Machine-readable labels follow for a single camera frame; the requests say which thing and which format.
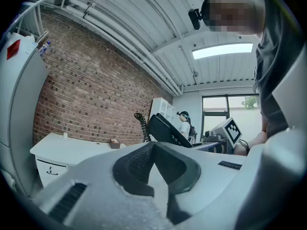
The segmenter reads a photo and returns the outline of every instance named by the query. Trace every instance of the black window frame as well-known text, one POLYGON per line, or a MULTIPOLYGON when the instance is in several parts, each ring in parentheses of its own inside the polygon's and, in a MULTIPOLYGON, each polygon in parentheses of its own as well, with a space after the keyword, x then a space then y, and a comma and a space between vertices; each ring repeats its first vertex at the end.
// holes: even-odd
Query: black window frame
POLYGON ((201 106, 202 106, 202 122, 201 122, 201 139, 204 137, 204 121, 205 116, 225 116, 226 119, 230 117, 230 108, 229 108, 229 97, 238 97, 238 96, 259 96, 259 94, 224 94, 224 95, 209 95, 209 96, 202 96, 201 97, 201 106), (219 111, 219 112, 211 112, 211 111, 204 111, 203 110, 203 99, 205 98, 216 98, 216 97, 225 97, 226 98, 226 108, 227 111, 219 111))

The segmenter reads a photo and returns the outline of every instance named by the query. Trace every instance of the ceiling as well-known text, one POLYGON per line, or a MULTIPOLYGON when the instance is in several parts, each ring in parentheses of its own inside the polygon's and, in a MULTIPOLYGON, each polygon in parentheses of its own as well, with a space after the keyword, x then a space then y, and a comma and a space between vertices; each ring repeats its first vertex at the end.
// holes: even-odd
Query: ceiling
POLYGON ((240 39, 232 33, 210 32, 203 22, 200 30, 194 30, 188 11, 201 8, 203 0, 80 1, 96 3, 95 9, 129 31, 165 68, 177 86, 184 85, 183 91, 206 89, 220 82, 227 82, 231 87, 239 82, 250 85, 254 79, 259 40, 253 36, 240 39), (252 52, 193 58, 194 49, 234 42, 252 42, 252 52))

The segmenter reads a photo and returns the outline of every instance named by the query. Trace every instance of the drawer handle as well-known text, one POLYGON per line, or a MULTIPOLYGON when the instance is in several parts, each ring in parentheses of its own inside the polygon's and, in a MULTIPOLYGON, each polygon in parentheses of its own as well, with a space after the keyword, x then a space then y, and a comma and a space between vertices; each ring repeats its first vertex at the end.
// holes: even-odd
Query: drawer handle
MULTIPOLYGON (((53 173, 49 173, 48 171, 46 171, 48 174, 53 174, 53 173)), ((56 173, 56 174, 53 174, 53 175, 58 175, 58 173, 56 173)))

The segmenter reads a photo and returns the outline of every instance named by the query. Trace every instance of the tree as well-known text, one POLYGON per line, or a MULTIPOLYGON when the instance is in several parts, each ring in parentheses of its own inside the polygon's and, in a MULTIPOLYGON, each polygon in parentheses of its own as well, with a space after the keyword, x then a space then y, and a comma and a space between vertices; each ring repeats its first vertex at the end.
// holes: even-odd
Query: tree
POLYGON ((242 101, 242 105, 245 106, 245 109, 247 110, 254 110, 257 109, 256 106, 254 106, 257 102, 257 96, 245 96, 245 101, 242 101))

